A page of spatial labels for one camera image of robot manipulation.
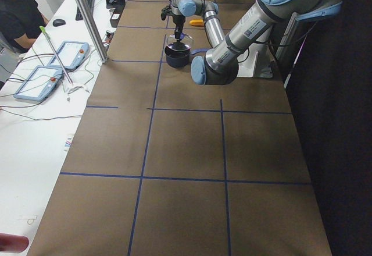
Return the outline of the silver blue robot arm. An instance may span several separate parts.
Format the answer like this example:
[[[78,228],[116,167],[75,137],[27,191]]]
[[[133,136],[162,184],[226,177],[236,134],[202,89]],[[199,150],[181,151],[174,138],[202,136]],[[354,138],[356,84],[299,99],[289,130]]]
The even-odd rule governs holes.
[[[169,4],[162,9],[160,18],[162,20],[165,20],[168,16],[172,18],[175,24],[174,37],[177,41],[181,41],[186,18],[191,16],[201,17],[208,42],[214,48],[225,37],[218,13],[218,5],[207,0],[169,0]]]
[[[223,35],[217,5],[205,0],[170,0],[171,13],[185,19],[199,15],[212,46],[191,62],[191,77],[200,85],[230,84],[238,75],[238,57],[274,23],[299,14],[300,20],[323,20],[337,14],[342,0],[255,0],[239,22]]]

